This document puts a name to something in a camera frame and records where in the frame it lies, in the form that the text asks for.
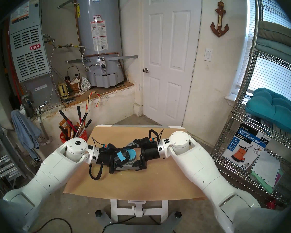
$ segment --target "water heater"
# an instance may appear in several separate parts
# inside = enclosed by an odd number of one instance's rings
[[[80,45],[85,46],[87,78],[92,86],[114,86],[124,81],[118,0],[77,0]]]

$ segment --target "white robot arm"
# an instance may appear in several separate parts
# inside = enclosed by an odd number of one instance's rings
[[[23,213],[19,216],[24,218],[23,229],[28,230],[37,217],[41,203],[63,186],[81,163],[86,162],[90,166],[92,163],[101,164],[101,169],[102,165],[108,165],[109,172],[113,173],[117,167],[146,169],[148,160],[171,156],[185,176],[211,201],[215,217],[225,232],[235,232],[235,226],[239,225],[236,222],[237,212],[260,207],[252,195],[234,188],[222,177],[211,156],[187,133],[177,131],[168,139],[157,137],[157,140],[134,140],[134,147],[141,148],[140,160],[128,163],[125,147],[119,149],[108,144],[99,148],[88,145],[81,138],[73,138],[46,158],[26,186],[11,190],[3,199],[23,206]],[[106,154],[106,150],[116,150],[117,153]]]

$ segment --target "window blinds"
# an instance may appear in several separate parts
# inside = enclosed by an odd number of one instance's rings
[[[262,0],[263,1],[263,20],[274,22],[291,29],[291,22],[285,15],[282,17],[283,10],[275,0]],[[281,13],[275,13],[271,7],[268,7],[267,3],[275,5],[280,9]],[[249,60],[249,52],[252,45],[252,39],[255,29],[255,0],[250,0],[250,23],[249,23],[249,35],[248,43],[246,47],[246,53],[244,62],[240,71],[237,86],[239,87],[245,75],[246,67]],[[255,69],[249,84],[250,90],[256,90],[257,88],[267,88],[276,93],[279,93],[289,100],[291,100],[291,71],[283,66],[280,66],[274,62],[258,58],[255,64]]]

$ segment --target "step ladder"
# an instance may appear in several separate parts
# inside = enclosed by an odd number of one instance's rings
[[[35,170],[32,165],[24,161],[20,149],[14,147],[7,137],[7,130],[3,130],[0,125],[0,151],[4,156],[0,157],[0,192],[5,195],[8,191],[14,189],[15,180],[19,176],[25,179],[32,179]]]

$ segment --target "white door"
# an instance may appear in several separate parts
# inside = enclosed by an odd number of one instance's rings
[[[182,126],[202,0],[144,0],[144,115]]]

